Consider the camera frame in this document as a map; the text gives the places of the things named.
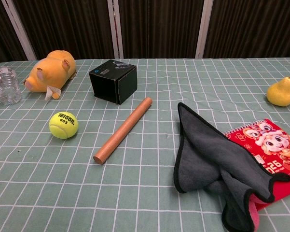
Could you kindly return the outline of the yellow-green small ball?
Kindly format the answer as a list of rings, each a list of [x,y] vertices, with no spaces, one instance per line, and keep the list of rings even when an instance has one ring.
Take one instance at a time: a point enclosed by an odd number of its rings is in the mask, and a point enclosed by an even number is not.
[[[49,121],[51,134],[59,139],[68,139],[75,135],[79,127],[77,118],[69,112],[58,112]]]

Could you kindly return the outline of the black cardboard box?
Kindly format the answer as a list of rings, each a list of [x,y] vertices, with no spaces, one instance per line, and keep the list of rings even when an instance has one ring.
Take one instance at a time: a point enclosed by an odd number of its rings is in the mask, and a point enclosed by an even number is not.
[[[138,87],[137,67],[110,59],[89,72],[94,96],[122,104]]]

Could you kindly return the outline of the wooden rolling pin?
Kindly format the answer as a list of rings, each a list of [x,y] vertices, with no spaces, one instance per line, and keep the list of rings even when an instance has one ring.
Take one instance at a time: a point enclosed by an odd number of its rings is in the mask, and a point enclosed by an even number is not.
[[[108,139],[108,141],[96,152],[93,160],[97,164],[103,164],[112,152],[118,147],[122,140],[128,135],[135,124],[145,114],[152,105],[152,99],[146,97],[130,116],[121,124],[118,130]]]

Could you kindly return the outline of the grey microfibre cloth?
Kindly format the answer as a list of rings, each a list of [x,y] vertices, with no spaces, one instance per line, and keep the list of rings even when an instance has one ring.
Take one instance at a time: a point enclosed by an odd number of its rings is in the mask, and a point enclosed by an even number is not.
[[[255,232],[256,204],[275,200],[274,183],[290,175],[271,174],[243,146],[230,141],[183,103],[178,104],[180,146],[174,167],[178,192],[205,189],[224,196],[222,222],[229,232]]]

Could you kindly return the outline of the green checked tablecloth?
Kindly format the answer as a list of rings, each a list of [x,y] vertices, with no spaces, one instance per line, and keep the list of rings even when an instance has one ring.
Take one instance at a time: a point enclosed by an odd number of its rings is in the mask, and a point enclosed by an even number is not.
[[[290,76],[290,58],[130,59],[138,88],[123,104],[98,99],[78,60],[59,100],[22,89],[0,102],[0,232],[225,232],[222,197],[180,194],[173,183],[183,102],[224,132],[268,118],[290,135],[290,105],[267,99]],[[152,105],[103,164],[96,152],[146,98]],[[72,113],[79,127],[54,137],[51,117]]]

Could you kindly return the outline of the orange plush toy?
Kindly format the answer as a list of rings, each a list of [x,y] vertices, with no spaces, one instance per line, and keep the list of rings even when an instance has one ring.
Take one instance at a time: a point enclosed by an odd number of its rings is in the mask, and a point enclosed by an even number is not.
[[[55,50],[34,65],[24,81],[25,88],[32,92],[45,92],[45,100],[57,100],[64,84],[75,77],[76,61],[70,52]]]

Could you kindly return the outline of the red cartoon desk calendar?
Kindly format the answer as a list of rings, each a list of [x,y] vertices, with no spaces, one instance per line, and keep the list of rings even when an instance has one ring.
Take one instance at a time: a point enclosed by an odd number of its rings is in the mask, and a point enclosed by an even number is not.
[[[290,135],[269,119],[256,121],[224,135],[245,147],[271,174],[290,175]],[[290,195],[290,182],[275,182],[274,196],[279,201]]]

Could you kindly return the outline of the yellow pear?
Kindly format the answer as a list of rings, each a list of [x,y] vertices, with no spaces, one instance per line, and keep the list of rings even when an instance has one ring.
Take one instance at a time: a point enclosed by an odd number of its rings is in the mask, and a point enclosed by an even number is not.
[[[290,105],[290,76],[271,85],[266,96],[271,104],[282,107]]]

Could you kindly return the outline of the clear plastic water bottle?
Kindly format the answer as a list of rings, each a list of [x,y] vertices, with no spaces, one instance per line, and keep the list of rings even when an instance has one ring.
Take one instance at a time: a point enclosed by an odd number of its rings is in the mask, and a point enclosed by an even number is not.
[[[12,105],[21,99],[21,90],[15,70],[9,66],[0,67],[0,101]]]

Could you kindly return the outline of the white partition frame post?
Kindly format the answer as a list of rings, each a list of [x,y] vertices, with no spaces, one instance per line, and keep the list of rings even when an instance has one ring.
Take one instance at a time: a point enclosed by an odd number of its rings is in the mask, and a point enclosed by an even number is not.
[[[214,0],[204,0],[195,58],[203,58]]]
[[[19,17],[13,0],[1,0],[28,60],[37,60],[31,42]]]
[[[119,1],[107,0],[114,58],[124,59]]]

